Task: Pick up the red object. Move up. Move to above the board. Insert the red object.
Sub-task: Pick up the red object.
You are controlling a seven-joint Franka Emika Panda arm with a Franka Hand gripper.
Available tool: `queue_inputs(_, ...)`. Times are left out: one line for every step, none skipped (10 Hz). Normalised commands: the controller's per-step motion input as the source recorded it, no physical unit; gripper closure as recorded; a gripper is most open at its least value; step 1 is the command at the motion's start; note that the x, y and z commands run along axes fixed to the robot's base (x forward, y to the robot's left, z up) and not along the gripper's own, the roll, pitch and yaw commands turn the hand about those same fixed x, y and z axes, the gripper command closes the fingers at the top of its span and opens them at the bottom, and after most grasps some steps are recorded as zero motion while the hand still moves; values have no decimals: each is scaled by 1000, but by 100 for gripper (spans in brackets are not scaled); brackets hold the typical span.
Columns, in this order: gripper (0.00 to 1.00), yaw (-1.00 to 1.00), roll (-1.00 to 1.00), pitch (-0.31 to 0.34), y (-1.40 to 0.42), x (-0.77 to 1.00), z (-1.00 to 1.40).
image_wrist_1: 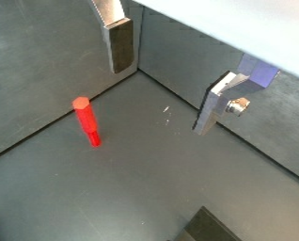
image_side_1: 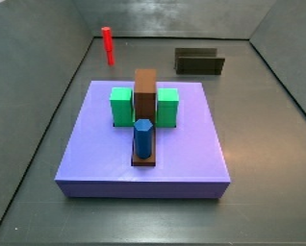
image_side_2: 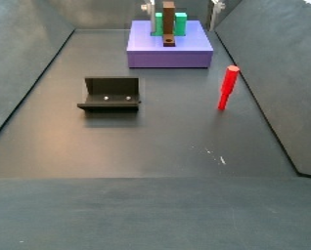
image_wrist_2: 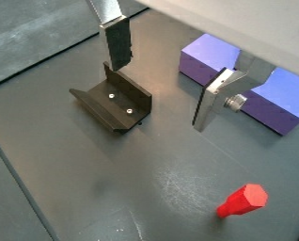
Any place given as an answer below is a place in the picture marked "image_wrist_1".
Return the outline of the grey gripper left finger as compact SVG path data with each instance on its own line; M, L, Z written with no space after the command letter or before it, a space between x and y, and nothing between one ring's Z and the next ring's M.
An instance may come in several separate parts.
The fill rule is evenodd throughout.
M135 59L134 21L125 17L120 0L89 0L89 3L101 24L111 70L120 73Z

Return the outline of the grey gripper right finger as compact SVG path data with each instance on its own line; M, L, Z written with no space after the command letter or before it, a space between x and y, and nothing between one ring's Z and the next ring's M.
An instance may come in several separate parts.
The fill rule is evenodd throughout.
M247 94L264 90L278 73L278 67L244 54L238 71L227 71L206 90L192 130L204 135L226 113L240 117L250 106Z

